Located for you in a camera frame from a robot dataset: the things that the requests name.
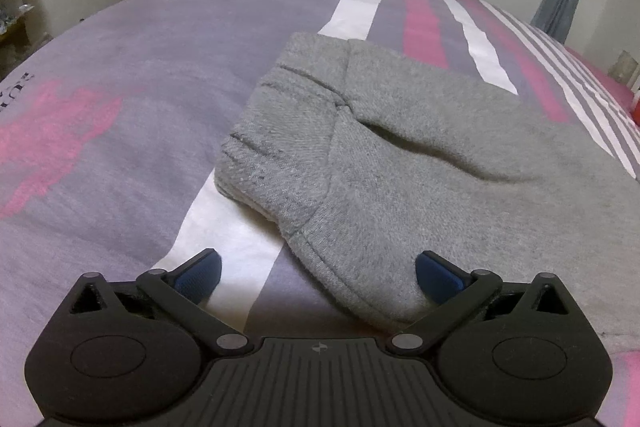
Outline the grey fleece pants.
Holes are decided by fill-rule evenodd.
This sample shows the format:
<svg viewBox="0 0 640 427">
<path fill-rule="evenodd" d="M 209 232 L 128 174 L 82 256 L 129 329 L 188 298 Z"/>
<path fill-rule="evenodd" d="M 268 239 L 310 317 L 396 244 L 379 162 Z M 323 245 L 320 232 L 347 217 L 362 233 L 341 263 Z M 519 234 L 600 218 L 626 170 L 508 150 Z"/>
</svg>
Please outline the grey fleece pants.
<svg viewBox="0 0 640 427">
<path fill-rule="evenodd" d="M 639 344 L 639 185 L 584 129 L 360 40 L 296 34 L 221 147 L 222 194 L 274 222 L 343 307 L 399 329 L 434 251 L 568 287 L 605 346 Z"/>
</svg>

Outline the wooden side shelf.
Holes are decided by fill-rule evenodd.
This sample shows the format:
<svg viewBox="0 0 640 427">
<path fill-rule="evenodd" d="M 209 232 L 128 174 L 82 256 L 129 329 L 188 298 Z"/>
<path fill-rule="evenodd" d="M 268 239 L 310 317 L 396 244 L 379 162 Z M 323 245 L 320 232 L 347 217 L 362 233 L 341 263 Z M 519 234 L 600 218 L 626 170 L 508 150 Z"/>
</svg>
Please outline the wooden side shelf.
<svg viewBox="0 0 640 427">
<path fill-rule="evenodd" d="M 37 41 L 35 0 L 1 0 L 1 68 L 8 70 L 25 60 Z"/>
</svg>

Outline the striped pink grey bedsheet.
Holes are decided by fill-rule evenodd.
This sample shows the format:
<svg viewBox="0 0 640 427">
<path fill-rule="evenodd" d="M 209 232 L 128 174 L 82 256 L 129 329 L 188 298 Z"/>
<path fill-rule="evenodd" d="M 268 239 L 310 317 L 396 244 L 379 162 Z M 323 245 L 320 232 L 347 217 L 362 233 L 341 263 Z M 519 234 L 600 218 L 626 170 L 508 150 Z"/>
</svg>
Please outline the striped pink grey bedsheet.
<svg viewBox="0 0 640 427">
<path fill-rule="evenodd" d="M 1 421 L 33 426 L 28 352 L 80 274 L 131 281 L 205 248 L 207 303 L 273 336 L 364 336 L 277 229 L 219 194 L 214 167 L 256 82 L 297 31 L 360 38 L 509 83 L 639 172 L 629 92 L 483 0 L 126 0 L 66 31 L 1 85 Z"/>
</svg>

